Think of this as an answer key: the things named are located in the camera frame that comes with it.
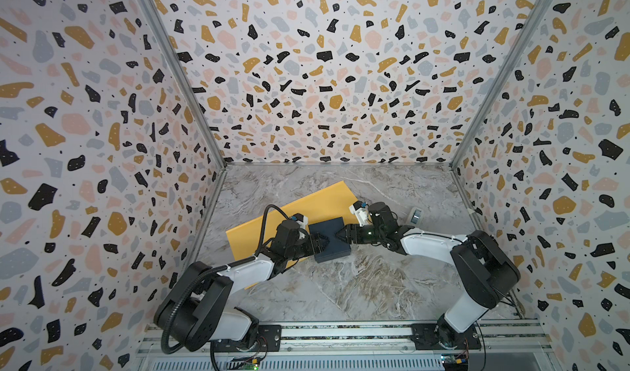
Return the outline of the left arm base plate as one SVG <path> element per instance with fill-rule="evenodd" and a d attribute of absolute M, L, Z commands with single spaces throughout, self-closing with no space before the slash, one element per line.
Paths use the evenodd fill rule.
<path fill-rule="evenodd" d="M 216 342 L 218 353 L 278 352 L 282 342 L 280 324 L 262 324 L 251 328 L 240 341 L 221 339 Z"/>

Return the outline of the dark blue gift box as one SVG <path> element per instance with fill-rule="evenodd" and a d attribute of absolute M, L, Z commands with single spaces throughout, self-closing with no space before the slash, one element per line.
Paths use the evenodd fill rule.
<path fill-rule="evenodd" d="M 323 246 L 322 250 L 318 251 L 314 256 L 318 264 L 351 255 L 350 245 L 341 241 L 336 236 L 336 233 L 341 231 L 344 227 L 345 223 L 342 217 L 308 225 L 308 230 L 312 235 L 319 235 L 328 240 L 326 246 Z"/>

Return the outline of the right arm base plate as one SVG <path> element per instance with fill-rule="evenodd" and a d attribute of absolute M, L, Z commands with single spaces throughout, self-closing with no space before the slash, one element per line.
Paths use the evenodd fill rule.
<path fill-rule="evenodd" d="M 480 350 L 482 343 L 474 325 L 457 333 L 448 323 L 413 323 L 411 341 L 418 351 Z"/>

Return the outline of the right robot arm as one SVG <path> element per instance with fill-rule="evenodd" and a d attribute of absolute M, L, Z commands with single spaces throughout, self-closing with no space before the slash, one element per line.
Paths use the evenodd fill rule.
<path fill-rule="evenodd" d="M 357 223 L 344 226 L 336 237 L 348 244 L 383 246 L 403 256 L 422 256 L 455 267 L 464 292 L 438 320 L 441 333 L 462 334 L 494 309 L 520 281 L 518 268 L 488 233 L 430 233 L 403 225 L 383 202 L 349 207 Z"/>

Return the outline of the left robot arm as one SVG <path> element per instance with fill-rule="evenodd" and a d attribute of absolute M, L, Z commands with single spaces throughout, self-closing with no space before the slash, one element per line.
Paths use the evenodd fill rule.
<path fill-rule="evenodd" d="M 198 351 L 209 341 L 232 341 L 244 350 L 255 346 L 259 319 L 241 308 L 228 310 L 230 297 L 283 274 L 290 261 L 321 254 L 329 243 L 329 237 L 311 234 L 303 221 L 289 218 L 253 256 L 218 267 L 194 262 L 154 315 L 154 324 L 162 329 L 162 352 Z"/>

